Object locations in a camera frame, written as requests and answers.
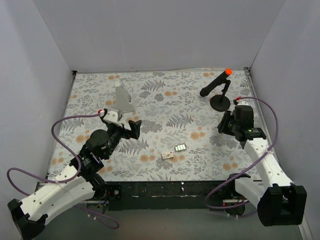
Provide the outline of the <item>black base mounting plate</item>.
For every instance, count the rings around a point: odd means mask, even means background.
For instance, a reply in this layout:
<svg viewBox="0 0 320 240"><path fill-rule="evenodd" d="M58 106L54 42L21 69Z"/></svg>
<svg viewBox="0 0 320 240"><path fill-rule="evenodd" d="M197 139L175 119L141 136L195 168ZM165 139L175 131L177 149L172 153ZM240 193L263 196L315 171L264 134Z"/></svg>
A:
<svg viewBox="0 0 320 240"><path fill-rule="evenodd" d="M205 209L205 197L221 180L205 181L112 181L99 197L84 200L102 205L104 211Z"/></svg>

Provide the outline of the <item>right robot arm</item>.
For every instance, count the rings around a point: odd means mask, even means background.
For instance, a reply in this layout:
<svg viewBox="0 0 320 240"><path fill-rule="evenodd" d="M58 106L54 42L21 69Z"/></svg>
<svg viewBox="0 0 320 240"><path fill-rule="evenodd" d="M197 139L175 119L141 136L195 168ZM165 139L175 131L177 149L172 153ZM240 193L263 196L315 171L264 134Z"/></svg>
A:
<svg viewBox="0 0 320 240"><path fill-rule="evenodd" d="M224 113L218 131L239 141L263 184L258 186L243 173L226 186L227 195L232 199L244 196L256 207L259 220L266 227L300 225L307 192L284 173L269 149L264 131L254 127L253 108L245 101L238 101L233 111Z"/></svg>

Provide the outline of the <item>staple strips tray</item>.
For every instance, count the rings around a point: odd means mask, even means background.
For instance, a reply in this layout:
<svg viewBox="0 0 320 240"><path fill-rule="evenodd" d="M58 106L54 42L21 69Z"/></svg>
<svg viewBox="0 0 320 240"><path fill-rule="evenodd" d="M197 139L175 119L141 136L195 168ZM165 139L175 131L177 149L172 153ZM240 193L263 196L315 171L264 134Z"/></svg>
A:
<svg viewBox="0 0 320 240"><path fill-rule="evenodd" d="M185 143L182 143L182 144L178 144L174 147L174 150L176 152L181 152L181 151L185 151L187 149L187 146Z"/></svg>

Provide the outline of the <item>black microphone orange tip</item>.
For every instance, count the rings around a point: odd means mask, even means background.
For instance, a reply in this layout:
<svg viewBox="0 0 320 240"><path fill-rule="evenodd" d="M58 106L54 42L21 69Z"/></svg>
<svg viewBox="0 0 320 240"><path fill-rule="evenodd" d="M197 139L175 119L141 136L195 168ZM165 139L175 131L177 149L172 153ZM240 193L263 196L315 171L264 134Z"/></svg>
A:
<svg viewBox="0 0 320 240"><path fill-rule="evenodd" d="M227 68L224 72L222 72L219 76L217 76L210 84L208 84L206 87L202 88L200 91L201 97L206 97L209 95L209 93L216 88L217 86L223 85L224 88L222 90L222 93L225 94L231 84L231 81L228 79L228 77L232 74L232 70Z"/></svg>

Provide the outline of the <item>black round microphone stand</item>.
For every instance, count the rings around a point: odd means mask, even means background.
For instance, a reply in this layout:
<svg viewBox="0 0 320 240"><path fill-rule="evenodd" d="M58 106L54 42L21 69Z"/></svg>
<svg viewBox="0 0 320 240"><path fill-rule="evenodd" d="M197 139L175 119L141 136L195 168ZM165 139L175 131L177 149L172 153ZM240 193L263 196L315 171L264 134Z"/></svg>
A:
<svg viewBox="0 0 320 240"><path fill-rule="evenodd" d="M224 88L221 91L221 94L217 94L210 99L210 106L218 112L225 112L230 108L231 102L228 97L226 97L226 93L231 84L230 80L226 80L224 82Z"/></svg>

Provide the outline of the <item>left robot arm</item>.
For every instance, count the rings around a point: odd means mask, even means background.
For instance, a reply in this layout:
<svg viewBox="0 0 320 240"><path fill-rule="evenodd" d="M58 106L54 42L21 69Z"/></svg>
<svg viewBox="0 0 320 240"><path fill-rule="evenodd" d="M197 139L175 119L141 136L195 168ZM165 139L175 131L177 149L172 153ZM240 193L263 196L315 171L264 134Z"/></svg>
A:
<svg viewBox="0 0 320 240"><path fill-rule="evenodd" d="M91 133L78 154L53 180L44 180L44 186L26 197L13 199L7 207L11 218L23 240L37 237L54 218L78 203L92 199L101 200L107 194L106 183L99 175L121 139L140 137L142 121L128 122L130 128L118 122L117 118L106 119L102 113L97 117L107 129Z"/></svg>

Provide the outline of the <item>grey metronome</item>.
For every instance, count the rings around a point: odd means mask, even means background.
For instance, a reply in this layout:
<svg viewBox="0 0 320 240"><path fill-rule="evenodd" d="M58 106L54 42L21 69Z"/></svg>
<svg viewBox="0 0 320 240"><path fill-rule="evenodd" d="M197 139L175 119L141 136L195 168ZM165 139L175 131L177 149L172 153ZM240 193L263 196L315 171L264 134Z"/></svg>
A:
<svg viewBox="0 0 320 240"><path fill-rule="evenodd" d="M128 93L125 85L121 80L115 82L115 104L114 107L123 114L136 111L135 104L131 95Z"/></svg>

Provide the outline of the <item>white staple box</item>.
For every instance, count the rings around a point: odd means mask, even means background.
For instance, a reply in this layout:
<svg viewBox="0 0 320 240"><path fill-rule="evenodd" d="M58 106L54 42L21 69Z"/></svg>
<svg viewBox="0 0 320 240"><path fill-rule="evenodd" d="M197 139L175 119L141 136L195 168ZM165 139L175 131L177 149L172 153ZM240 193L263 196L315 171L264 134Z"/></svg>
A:
<svg viewBox="0 0 320 240"><path fill-rule="evenodd" d="M174 157L174 154L173 154L172 151L167 151L167 152L163 152L163 153L161 154L161 157L162 157L163 160L171 159L171 158Z"/></svg>

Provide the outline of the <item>floral patterned table mat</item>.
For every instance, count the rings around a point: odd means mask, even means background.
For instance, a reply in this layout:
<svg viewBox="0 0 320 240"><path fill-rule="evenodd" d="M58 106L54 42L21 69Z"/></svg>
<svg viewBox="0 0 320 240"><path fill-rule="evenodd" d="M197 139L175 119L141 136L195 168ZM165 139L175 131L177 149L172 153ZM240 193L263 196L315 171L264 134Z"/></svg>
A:
<svg viewBox="0 0 320 240"><path fill-rule="evenodd" d="M217 126L223 114L213 110L200 90L221 70L77 73L66 106L65 120L56 134L47 177L53 179L79 152L91 133L105 125L94 114L116 103L115 82L122 81L135 104L122 122L142 120L139 139L121 140L99 174L110 181L214 181L247 170L251 158L233 136ZM175 151L185 144L186 150ZM162 153L173 158L162 159Z"/></svg>

